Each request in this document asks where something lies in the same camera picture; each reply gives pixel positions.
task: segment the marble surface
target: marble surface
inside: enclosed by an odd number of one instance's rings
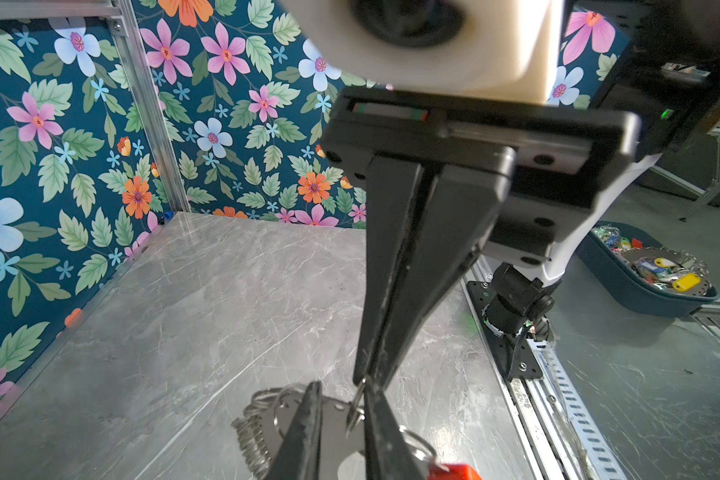
[[[250,478],[230,423],[292,382],[350,399],[364,291],[365,232],[177,215],[2,419],[0,480]],[[388,398],[446,462],[531,477],[460,289]]]

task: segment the floor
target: floor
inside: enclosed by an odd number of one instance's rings
[[[691,205],[690,200],[631,185],[603,219],[637,226],[669,248],[692,253],[707,263],[720,292],[720,208],[705,206],[687,222],[678,220]]]

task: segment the floral wallpaper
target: floral wallpaper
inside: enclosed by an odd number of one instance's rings
[[[156,228],[159,175],[104,21],[0,22],[0,397]]]

